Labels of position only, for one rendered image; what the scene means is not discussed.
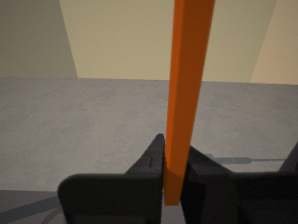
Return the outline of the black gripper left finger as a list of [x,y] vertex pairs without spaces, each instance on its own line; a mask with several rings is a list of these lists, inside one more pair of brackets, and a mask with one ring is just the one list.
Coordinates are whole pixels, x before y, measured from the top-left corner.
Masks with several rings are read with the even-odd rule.
[[68,222],[71,216],[145,216],[161,224],[165,139],[157,134],[124,174],[80,173],[57,189]]

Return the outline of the orange handle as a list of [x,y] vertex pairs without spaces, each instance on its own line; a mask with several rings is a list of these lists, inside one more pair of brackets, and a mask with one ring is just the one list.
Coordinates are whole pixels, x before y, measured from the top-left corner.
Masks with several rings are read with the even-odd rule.
[[175,0],[163,191],[179,206],[215,0]]

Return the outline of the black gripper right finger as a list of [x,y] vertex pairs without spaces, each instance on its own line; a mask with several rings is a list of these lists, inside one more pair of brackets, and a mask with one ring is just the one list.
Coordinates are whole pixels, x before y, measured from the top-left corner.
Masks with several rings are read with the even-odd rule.
[[230,224],[238,202],[298,198],[298,171],[236,173],[190,145],[181,205],[186,224]]

